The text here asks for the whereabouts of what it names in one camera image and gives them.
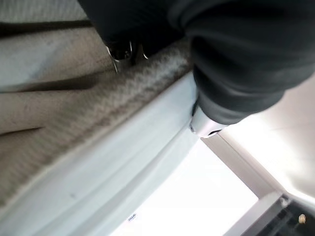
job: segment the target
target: black jacket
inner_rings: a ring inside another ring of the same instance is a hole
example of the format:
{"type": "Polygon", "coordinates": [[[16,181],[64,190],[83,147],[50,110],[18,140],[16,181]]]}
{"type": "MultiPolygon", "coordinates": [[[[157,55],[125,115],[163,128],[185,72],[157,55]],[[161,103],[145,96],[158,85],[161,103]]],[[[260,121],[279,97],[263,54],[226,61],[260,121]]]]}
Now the black jacket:
{"type": "MultiPolygon", "coordinates": [[[[106,11],[132,28],[165,17],[183,31],[192,43],[200,107],[218,123],[234,124],[271,107],[315,70],[312,0],[79,1],[94,23],[100,18],[89,10],[92,2],[103,22],[106,11]]],[[[117,21],[109,22],[117,29],[117,21]]]]}

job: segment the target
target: jacket sleeve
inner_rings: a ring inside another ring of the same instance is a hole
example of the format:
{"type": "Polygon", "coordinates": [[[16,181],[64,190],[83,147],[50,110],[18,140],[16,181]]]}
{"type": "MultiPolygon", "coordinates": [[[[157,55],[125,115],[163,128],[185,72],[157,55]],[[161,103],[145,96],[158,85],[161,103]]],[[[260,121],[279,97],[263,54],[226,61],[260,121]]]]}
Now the jacket sleeve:
{"type": "Polygon", "coordinates": [[[212,120],[263,111],[315,71],[315,2],[194,2],[169,19],[191,39],[199,105],[212,120]]]}

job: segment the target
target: white fabric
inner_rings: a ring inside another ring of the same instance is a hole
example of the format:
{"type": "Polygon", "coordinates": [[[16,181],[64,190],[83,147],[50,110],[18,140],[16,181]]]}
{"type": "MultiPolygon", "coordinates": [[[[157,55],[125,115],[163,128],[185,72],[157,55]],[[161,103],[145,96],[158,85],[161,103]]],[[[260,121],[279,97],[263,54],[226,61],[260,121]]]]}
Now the white fabric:
{"type": "Polygon", "coordinates": [[[1,212],[0,235],[111,233],[197,141],[187,129],[195,98],[190,73],[109,136],[69,153],[1,212]]]}

